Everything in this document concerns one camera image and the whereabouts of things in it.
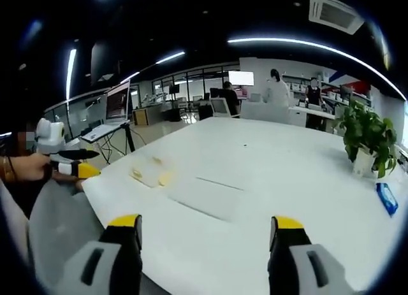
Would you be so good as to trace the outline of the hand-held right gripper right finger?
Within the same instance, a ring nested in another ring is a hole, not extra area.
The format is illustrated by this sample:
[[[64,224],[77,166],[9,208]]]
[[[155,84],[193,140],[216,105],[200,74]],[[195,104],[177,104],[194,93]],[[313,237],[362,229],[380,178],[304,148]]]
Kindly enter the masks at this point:
[[[343,265],[283,216],[271,218],[268,281],[270,294],[354,294]]]

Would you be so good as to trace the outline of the person's left hand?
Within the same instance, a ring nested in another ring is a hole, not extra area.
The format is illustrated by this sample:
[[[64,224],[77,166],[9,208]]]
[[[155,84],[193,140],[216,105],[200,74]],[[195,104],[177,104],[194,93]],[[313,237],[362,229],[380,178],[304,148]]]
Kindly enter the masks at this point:
[[[49,156],[31,154],[10,159],[15,177],[18,181],[48,180],[52,177],[53,168]]]

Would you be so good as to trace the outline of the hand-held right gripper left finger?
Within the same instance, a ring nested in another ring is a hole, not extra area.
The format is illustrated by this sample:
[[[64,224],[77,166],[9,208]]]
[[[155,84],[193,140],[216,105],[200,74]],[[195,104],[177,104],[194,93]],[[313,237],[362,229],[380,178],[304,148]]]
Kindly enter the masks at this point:
[[[142,216],[117,217],[64,265],[64,294],[139,294]]]

